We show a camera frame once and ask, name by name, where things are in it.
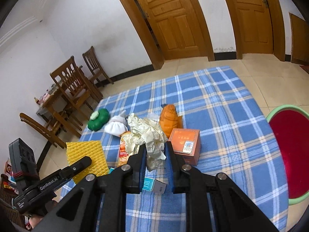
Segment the cream paper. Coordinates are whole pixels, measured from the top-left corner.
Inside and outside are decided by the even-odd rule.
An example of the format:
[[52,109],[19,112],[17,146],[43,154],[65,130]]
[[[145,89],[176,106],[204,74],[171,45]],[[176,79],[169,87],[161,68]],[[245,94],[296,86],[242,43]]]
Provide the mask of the cream paper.
[[142,145],[146,146],[147,169],[153,171],[165,164],[164,154],[167,136],[158,122],[149,118],[140,118],[134,113],[128,116],[130,133],[124,136],[128,155],[137,154]]

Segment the orange cardboard box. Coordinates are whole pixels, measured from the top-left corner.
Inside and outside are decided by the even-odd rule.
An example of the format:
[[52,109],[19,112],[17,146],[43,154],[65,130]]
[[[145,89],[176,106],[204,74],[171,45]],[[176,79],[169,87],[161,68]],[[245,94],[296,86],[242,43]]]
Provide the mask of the orange cardboard box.
[[199,130],[174,128],[169,141],[172,143],[174,152],[182,155],[186,164],[197,165],[201,151]]

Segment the white plastic bag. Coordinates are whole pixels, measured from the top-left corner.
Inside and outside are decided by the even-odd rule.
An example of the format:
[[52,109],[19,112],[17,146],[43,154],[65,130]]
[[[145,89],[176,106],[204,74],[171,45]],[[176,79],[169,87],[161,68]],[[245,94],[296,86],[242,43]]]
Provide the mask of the white plastic bag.
[[121,137],[122,134],[128,131],[126,116],[126,111],[123,110],[119,115],[111,117],[104,127],[104,132],[116,137]]

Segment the yellow textured sponge mat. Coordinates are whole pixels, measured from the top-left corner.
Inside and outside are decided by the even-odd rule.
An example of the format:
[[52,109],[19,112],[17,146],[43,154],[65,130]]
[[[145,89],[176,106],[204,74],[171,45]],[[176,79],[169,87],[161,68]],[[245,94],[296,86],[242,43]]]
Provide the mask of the yellow textured sponge mat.
[[66,143],[66,157],[69,165],[73,165],[84,156],[91,158],[92,163],[85,170],[73,177],[75,184],[78,184],[88,174],[95,174],[97,177],[108,174],[109,168],[105,159],[102,144],[97,141],[78,141]]

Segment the orange snack packet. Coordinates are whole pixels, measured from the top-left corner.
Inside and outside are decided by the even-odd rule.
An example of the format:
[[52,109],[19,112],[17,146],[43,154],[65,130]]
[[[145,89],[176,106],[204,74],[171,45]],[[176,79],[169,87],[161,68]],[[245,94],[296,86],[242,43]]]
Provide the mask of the orange snack packet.
[[127,132],[125,132],[125,133],[123,133],[121,135],[117,167],[125,165],[127,163],[127,161],[128,161],[129,154],[126,151],[126,141],[125,141],[125,138],[127,138],[129,134],[131,134],[131,132],[127,131]]

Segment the small teal white box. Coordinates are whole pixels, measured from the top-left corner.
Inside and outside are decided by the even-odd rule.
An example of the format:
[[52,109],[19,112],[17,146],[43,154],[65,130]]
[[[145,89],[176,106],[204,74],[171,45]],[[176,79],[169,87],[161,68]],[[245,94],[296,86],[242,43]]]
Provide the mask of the small teal white box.
[[157,179],[145,177],[143,190],[153,192],[155,194],[164,194],[166,190],[166,184]]

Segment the green clover plush toy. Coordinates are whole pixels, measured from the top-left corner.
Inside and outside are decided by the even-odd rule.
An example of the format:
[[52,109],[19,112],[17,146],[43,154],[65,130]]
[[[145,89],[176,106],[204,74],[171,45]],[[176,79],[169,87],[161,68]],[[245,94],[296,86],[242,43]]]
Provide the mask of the green clover plush toy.
[[110,113],[107,109],[102,108],[92,112],[87,127],[90,131],[99,131],[110,119]]

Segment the wooden chair curved back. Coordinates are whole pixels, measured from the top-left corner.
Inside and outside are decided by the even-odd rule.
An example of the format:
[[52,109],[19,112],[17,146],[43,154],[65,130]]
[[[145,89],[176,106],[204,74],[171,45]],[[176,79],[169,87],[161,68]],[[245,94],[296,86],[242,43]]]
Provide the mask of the wooden chair curved back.
[[60,146],[62,149],[66,148],[66,143],[57,136],[57,132],[61,130],[62,124],[55,118],[48,120],[45,125],[41,125],[24,113],[20,113],[19,117],[22,122],[28,124],[35,131],[44,136],[53,146]]

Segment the wooden side table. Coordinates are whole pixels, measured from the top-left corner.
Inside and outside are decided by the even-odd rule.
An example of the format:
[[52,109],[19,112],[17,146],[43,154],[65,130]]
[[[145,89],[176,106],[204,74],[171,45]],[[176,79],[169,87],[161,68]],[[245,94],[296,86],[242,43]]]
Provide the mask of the wooden side table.
[[37,105],[36,114],[46,122],[51,119],[55,120],[65,131],[69,131],[78,138],[81,137],[82,123],[79,120],[70,120],[74,107],[56,84],[52,84]]

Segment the near wooden chair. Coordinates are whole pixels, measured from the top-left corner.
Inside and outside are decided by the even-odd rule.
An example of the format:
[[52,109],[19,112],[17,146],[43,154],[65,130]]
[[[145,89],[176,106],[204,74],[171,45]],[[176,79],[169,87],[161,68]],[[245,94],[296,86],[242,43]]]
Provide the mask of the near wooden chair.
[[93,110],[87,102],[89,97],[98,103],[103,99],[103,95],[101,95],[93,83],[84,75],[82,69],[76,65],[73,56],[52,71],[50,77],[65,98],[79,112],[81,112],[81,106],[84,104],[90,110]]

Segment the far wooden chair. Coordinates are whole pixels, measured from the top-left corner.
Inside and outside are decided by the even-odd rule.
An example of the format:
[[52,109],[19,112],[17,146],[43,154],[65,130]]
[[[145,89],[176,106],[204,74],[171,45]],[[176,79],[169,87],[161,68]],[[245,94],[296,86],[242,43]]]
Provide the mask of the far wooden chair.
[[91,73],[91,77],[89,78],[89,80],[95,86],[98,87],[102,84],[102,81],[99,79],[101,75],[103,75],[108,80],[108,82],[110,82],[111,84],[114,84],[112,79],[107,75],[107,73],[101,66],[99,60],[97,59],[97,56],[95,54],[95,49],[93,46],[91,46],[90,49],[88,49],[88,51],[83,53],[82,57]]

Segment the red bin with green rim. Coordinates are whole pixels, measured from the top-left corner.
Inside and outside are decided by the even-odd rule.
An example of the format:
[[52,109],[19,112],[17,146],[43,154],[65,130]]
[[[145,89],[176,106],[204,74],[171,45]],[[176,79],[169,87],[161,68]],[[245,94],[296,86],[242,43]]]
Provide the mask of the red bin with green rim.
[[283,159],[289,205],[299,204],[308,197],[308,113],[286,104],[273,109],[267,121]]

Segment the left wooden door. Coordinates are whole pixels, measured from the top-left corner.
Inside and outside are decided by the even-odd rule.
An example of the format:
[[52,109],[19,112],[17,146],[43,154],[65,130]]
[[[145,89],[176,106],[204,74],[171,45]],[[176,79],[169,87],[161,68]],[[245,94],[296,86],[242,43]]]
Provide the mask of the left wooden door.
[[154,69],[167,60],[207,57],[210,33],[198,0],[120,0]]

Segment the wooden door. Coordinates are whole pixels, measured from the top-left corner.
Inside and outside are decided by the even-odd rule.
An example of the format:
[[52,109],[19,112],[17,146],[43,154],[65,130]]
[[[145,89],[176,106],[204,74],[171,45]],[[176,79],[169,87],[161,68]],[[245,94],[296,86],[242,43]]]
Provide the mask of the wooden door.
[[274,54],[285,60],[285,31],[279,0],[225,0],[237,59],[245,53]]
[[120,0],[154,69],[167,60],[207,57],[210,33],[198,0]]

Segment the right wooden door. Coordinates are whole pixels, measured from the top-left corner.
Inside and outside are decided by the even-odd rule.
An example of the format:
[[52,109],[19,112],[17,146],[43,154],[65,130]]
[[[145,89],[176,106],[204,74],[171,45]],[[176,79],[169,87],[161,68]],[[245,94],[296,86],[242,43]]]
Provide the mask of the right wooden door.
[[274,54],[285,60],[285,31],[279,0],[225,0],[237,59],[245,53]]

